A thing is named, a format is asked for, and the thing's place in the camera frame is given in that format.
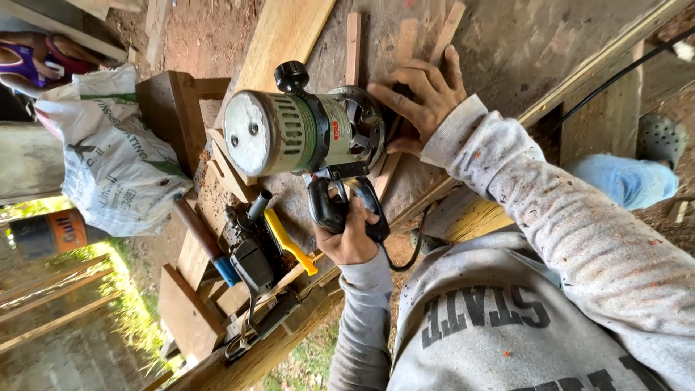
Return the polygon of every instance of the gray sweatshirt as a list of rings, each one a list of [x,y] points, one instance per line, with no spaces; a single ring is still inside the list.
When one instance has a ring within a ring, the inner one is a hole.
[[[523,233],[428,255],[403,287],[393,359],[384,251],[342,266],[329,389],[695,390],[692,257],[546,163],[476,95],[421,160],[499,202]]]

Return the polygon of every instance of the sleeve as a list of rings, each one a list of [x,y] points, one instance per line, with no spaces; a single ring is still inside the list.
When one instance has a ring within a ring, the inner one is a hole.
[[[385,390],[391,370],[389,301],[393,291],[386,252],[380,246],[373,260],[340,268],[345,308],[328,388]]]
[[[569,300],[672,388],[692,386],[690,255],[594,187],[546,163],[517,121],[489,113],[476,96],[445,119],[422,160],[502,205],[560,275]]]

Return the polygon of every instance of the black cable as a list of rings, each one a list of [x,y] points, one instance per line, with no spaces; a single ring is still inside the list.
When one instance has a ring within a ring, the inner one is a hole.
[[[389,267],[391,270],[395,271],[396,273],[400,273],[402,271],[407,271],[413,265],[415,264],[415,261],[418,260],[418,255],[420,255],[420,248],[423,246],[423,228],[425,227],[425,220],[427,219],[427,213],[430,211],[430,206],[428,205],[425,210],[423,210],[423,220],[420,222],[420,232],[418,233],[418,242],[415,245],[415,251],[413,251],[413,255],[410,257],[410,260],[408,263],[406,263],[403,266],[396,266],[393,264],[391,261],[391,257],[389,257],[389,254],[386,253],[386,248],[384,247],[384,244],[381,244],[382,247],[384,247],[384,253],[386,253],[386,258],[389,260]]]
[[[601,84],[600,87],[595,89],[593,92],[587,95],[586,98],[582,99],[581,102],[579,102],[576,106],[574,106],[567,114],[563,115],[560,121],[548,132],[547,134],[544,134],[545,137],[550,137],[555,133],[560,126],[562,125],[563,122],[567,120],[567,118],[570,118],[572,114],[576,113],[581,109],[586,103],[588,103],[590,100],[592,100],[595,96],[601,93],[601,91],[605,90],[610,86],[611,84],[615,83],[616,80],[620,79],[621,77],[625,76],[627,73],[629,73],[631,70],[635,69],[636,67],[639,67],[640,65],[644,64],[646,61],[648,61],[650,58],[656,56],[657,54],[661,53],[662,51],[672,47],[674,44],[677,42],[680,42],[684,40],[685,38],[688,38],[691,36],[693,33],[695,33],[695,26],[691,27],[690,29],[686,30],[684,33],[678,34],[676,37],[668,40],[667,42],[664,42],[660,44],[659,46],[656,47],[656,49],[650,51],[649,53],[645,54],[642,56],[639,60],[635,61],[632,64],[629,64],[627,67],[625,67],[623,70],[620,72],[616,73],[615,76],[611,77],[608,79],[605,83]]]

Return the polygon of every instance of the workbench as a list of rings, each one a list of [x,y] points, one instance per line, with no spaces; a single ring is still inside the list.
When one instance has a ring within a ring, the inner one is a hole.
[[[337,0],[307,61],[311,77],[307,90],[326,93],[344,84],[345,21],[349,12],[363,14],[359,85],[364,87],[369,81],[383,79],[393,68],[401,20],[418,20],[413,57],[426,58],[453,2]],[[560,104],[592,73],[625,54],[688,3],[689,0],[469,0],[452,43],[461,56],[461,71],[468,94],[477,93],[491,110],[517,118],[527,127]],[[233,76],[215,127],[221,127],[234,85]],[[229,233],[224,232],[220,199],[231,198],[220,191],[215,176],[209,171],[204,164],[198,170],[197,209],[217,235],[230,241]],[[404,155],[382,203],[392,232],[411,228],[413,218],[457,185],[459,183],[444,170]],[[314,251],[316,243],[302,178],[291,174],[274,175],[260,179],[257,186],[274,193],[270,206],[276,210],[291,238],[304,252]],[[477,211],[457,219],[456,223],[465,222],[463,237],[485,234],[509,223],[501,208],[477,196],[448,205],[455,207],[449,214]],[[184,244],[179,266],[195,250],[189,247],[195,246]],[[326,257],[319,259],[316,266],[318,274],[309,277],[301,273],[291,282],[300,296],[320,291],[321,285],[333,281],[337,275],[336,267]],[[239,300],[246,294],[243,289],[234,287],[225,294],[243,308],[244,300]],[[316,306],[318,314],[307,315],[297,333],[287,335],[281,328],[276,330],[268,340],[259,342],[230,367],[224,364],[224,356],[218,349],[168,389],[232,390],[258,380],[320,322],[320,314],[338,303],[341,294],[324,296],[326,299]],[[229,308],[225,313],[233,317],[240,312]]]

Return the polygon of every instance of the router knob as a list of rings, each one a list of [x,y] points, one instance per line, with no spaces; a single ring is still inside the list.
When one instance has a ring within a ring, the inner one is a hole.
[[[309,74],[301,62],[287,61],[275,68],[275,83],[277,89],[284,93],[301,90],[309,84]]]

